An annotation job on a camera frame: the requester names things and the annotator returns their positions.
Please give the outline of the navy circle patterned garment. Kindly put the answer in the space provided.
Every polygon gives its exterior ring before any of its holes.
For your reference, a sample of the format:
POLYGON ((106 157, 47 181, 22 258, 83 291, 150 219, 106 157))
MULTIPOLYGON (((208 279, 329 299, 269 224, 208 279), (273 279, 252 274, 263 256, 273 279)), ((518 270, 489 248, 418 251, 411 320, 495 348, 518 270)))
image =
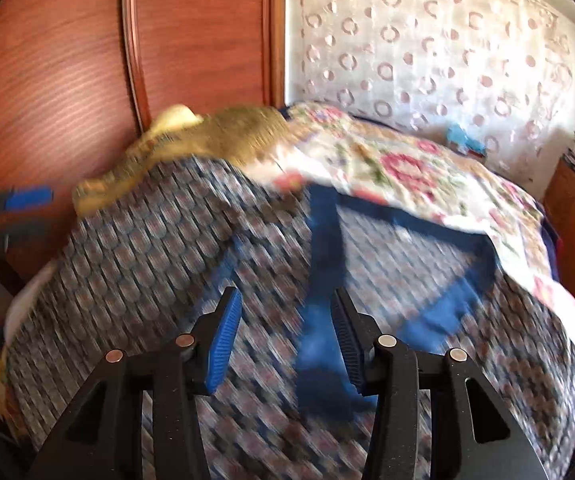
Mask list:
POLYGON ((7 352, 41 446, 103 354, 160 348, 243 300, 228 374, 199 400, 217 479, 355 479, 375 402, 349 382, 330 315, 345 288, 409 347, 463 349, 551 479, 575 446, 575 337, 502 269, 486 235, 319 184, 281 194, 222 160, 165 162, 80 219, 7 352))

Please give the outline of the wooden wardrobe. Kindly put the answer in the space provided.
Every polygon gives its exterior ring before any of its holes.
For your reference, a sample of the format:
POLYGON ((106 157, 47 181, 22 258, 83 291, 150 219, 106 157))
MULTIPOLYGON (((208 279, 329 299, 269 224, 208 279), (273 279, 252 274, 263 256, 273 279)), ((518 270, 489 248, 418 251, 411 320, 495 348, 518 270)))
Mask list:
POLYGON ((48 233, 4 267, 28 280, 58 251, 71 192, 166 107, 284 100, 284 0, 0 0, 0 190, 48 184, 48 233))

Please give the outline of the yellow plush toy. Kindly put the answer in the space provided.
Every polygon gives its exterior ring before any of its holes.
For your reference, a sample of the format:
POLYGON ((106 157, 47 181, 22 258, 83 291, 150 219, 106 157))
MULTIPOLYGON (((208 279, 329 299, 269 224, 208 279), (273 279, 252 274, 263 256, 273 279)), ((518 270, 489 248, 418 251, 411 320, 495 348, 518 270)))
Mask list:
POLYGON ((168 107, 153 120, 150 128, 146 130, 145 133, 142 133, 137 141, 132 143, 129 151, 140 150, 140 148, 148 145, 165 132, 190 128, 199 125, 202 121, 203 117, 201 115, 194 114, 192 110, 184 104, 176 104, 168 107))

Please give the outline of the olive brown knitted cloth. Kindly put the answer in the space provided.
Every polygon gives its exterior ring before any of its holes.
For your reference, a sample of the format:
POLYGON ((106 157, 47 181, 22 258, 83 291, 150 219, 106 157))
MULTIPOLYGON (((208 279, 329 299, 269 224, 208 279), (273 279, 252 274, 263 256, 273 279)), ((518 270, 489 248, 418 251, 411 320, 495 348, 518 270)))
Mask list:
POLYGON ((86 217, 111 205, 160 162, 199 156, 243 168, 289 134, 286 118, 273 107, 233 106, 202 117, 199 125, 165 132, 138 151, 129 151, 131 144, 112 169, 78 183, 73 191, 76 214, 86 217))

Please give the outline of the floral bed blanket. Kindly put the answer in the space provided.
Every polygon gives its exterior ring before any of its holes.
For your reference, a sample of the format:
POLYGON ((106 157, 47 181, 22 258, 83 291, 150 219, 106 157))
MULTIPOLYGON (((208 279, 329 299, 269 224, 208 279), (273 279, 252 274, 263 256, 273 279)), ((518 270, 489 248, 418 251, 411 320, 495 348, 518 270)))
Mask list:
POLYGON ((575 344, 575 298, 554 276, 553 238, 529 193, 483 164, 316 102, 289 107, 286 136, 257 151, 248 177, 287 188, 313 181, 446 228, 485 234, 500 265, 548 306, 575 344))

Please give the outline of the sheer circle patterned curtain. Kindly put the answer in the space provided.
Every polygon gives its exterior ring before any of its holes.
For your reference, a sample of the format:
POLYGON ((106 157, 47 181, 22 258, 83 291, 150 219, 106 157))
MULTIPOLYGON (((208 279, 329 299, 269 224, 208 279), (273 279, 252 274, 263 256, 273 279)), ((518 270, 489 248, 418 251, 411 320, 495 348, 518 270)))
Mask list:
POLYGON ((517 182, 575 86, 575 24, 545 0, 286 0, 286 99, 425 136, 452 126, 517 182))

